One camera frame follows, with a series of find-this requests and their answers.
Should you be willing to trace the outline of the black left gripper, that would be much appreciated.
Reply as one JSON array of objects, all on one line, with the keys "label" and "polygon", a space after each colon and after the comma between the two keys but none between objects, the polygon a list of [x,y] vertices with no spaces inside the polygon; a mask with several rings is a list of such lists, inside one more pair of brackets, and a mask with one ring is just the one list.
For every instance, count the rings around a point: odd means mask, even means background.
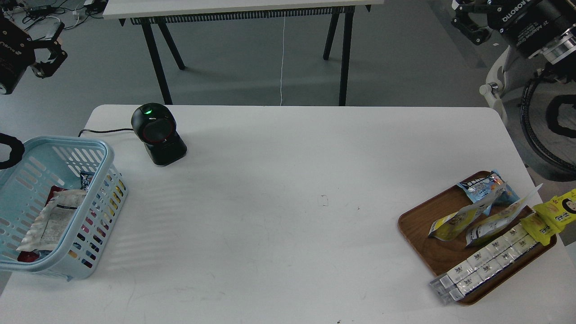
[{"label": "black left gripper", "polygon": [[[55,74],[68,57],[58,41],[64,27],[62,21],[54,21],[47,27],[47,33],[43,39],[32,41],[29,33],[12,21],[7,18],[0,20],[0,92],[2,95],[13,93],[29,66],[38,78],[48,78]],[[47,62],[34,62],[36,49],[49,50]]]}]

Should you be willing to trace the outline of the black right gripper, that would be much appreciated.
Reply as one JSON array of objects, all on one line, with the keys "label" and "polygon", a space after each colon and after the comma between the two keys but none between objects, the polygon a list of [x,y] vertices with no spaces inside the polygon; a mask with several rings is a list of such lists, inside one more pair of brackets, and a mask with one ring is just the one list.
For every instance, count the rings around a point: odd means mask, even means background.
[{"label": "black right gripper", "polygon": [[553,48],[573,28],[572,0],[453,0],[452,9],[452,25],[473,45],[486,42],[491,31],[479,26],[469,13],[488,13],[488,26],[524,58]]}]

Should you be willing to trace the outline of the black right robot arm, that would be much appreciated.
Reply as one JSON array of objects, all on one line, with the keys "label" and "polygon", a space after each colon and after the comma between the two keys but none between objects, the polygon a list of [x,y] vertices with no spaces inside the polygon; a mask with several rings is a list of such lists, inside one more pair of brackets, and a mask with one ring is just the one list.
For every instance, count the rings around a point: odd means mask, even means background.
[{"label": "black right robot arm", "polygon": [[525,166],[575,180],[573,0],[454,0],[451,23],[474,45],[507,43],[479,92],[501,117]]}]

